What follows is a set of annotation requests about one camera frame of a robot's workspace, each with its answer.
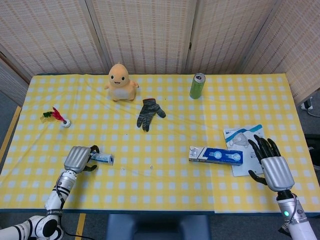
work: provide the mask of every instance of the plush toy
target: plush toy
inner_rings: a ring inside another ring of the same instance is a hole
[[[129,74],[125,66],[118,63],[109,71],[109,82],[104,89],[109,89],[112,100],[131,100],[136,96],[136,88],[139,85],[129,79]]]

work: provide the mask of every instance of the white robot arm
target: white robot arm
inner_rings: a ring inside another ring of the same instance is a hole
[[[261,164],[265,178],[257,176],[252,170],[249,170],[249,174],[256,182],[277,192],[276,201],[284,217],[284,225],[279,232],[292,237],[293,240],[317,240],[299,199],[290,191],[295,181],[277,145],[269,138],[268,141],[257,135],[254,135],[254,138],[259,146],[250,139],[248,141]]]
[[[44,207],[46,216],[32,216],[25,222],[0,230],[0,239],[6,240],[27,240],[30,237],[45,240],[61,240],[64,231],[59,226],[64,204],[70,194],[71,189],[76,183],[77,174],[82,171],[92,171],[97,166],[86,166],[91,157],[91,153],[99,148],[74,146],[69,152],[64,168],[66,171],[61,173],[55,186],[47,199]]]

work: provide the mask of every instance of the green can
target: green can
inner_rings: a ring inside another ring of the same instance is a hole
[[[196,73],[192,80],[190,89],[190,97],[198,99],[201,96],[202,89],[204,88],[206,76],[203,73]]]

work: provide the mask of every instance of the plush toy face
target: plush toy face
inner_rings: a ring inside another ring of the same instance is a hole
[[[111,86],[115,88],[121,88],[127,85],[129,80],[129,74],[125,66],[118,63],[114,65],[109,72],[109,82]]]

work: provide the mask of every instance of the woven wall panel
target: woven wall panel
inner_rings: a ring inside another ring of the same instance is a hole
[[[204,0],[187,62],[191,73],[234,73],[274,0]]]
[[[283,0],[245,73],[286,73],[296,104],[320,88],[320,0]]]
[[[105,72],[78,0],[0,1],[0,42],[32,76]]]
[[[194,6],[193,0],[93,1],[112,64],[130,74],[181,72]]]
[[[22,106],[28,90],[28,84],[0,59],[0,91]]]

